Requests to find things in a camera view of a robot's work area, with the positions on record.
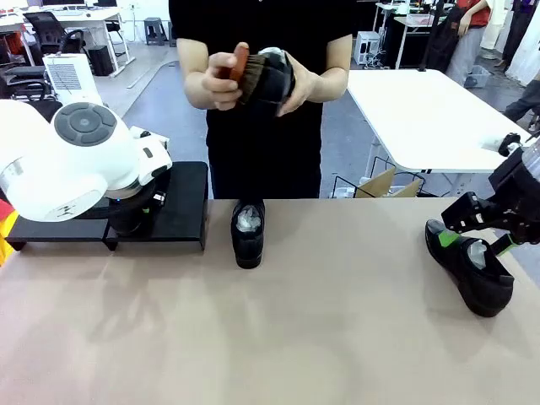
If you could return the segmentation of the person's right hand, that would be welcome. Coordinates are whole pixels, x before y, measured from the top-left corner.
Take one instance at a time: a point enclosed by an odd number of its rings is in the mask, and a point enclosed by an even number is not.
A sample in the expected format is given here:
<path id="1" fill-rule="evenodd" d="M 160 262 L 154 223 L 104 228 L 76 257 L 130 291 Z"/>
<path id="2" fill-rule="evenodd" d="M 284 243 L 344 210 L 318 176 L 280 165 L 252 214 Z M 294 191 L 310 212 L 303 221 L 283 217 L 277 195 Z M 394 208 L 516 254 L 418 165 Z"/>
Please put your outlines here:
<path id="1" fill-rule="evenodd" d="M 184 80 L 184 90 L 190 104 L 199 110 L 232 110 L 242 92 L 236 81 L 220 78 L 223 69 L 235 68 L 237 58 L 232 53 L 219 52 L 208 59 L 204 72 L 193 70 Z"/>

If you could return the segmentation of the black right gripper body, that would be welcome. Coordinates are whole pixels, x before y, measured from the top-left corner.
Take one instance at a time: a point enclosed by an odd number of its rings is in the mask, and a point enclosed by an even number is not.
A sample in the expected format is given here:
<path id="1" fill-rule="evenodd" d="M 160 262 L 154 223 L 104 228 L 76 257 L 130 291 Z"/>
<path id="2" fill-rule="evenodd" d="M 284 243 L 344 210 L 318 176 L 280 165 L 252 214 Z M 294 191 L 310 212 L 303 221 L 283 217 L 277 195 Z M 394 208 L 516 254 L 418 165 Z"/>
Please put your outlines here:
<path id="1" fill-rule="evenodd" d="M 489 201 L 499 213 L 493 227 L 507 230 L 518 245 L 539 243 L 539 181 L 522 161 L 523 153 L 512 153 L 489 177 L 494 195 Z"/>

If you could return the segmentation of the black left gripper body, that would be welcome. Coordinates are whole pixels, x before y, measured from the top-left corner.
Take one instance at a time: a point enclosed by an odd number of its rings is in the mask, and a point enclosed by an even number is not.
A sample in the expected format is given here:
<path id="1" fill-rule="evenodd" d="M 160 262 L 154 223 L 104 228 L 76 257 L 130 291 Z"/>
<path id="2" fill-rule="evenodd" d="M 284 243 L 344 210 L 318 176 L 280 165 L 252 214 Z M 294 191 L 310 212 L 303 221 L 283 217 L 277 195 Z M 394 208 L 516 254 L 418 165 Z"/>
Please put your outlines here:
<path id="1" fill-rule="evenodd" d="M 157 184 L 144 186 L 136 195 L 125 199 L 110 199 L 109 225 L 121 236 L 134 235 L 147 229 L 155 215 L 165 206 L 167 191 Z"/>

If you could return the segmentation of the person's left hand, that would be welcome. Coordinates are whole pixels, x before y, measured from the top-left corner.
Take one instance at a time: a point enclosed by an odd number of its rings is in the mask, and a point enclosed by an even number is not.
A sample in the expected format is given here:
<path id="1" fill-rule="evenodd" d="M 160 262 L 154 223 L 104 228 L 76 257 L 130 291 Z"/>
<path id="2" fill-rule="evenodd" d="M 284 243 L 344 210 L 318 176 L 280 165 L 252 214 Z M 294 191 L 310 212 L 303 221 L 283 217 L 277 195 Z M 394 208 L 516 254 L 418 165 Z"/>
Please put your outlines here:
<path id="1" fill-rule="evenodd" d="M 294 73 L 294 89 L 278 111 L 278 117 L 297 110 L 306 101 L 321 103 L 327 100 L 326 80 L 299 63 L 288 52 L 286 56 L 291 63 Z"/>

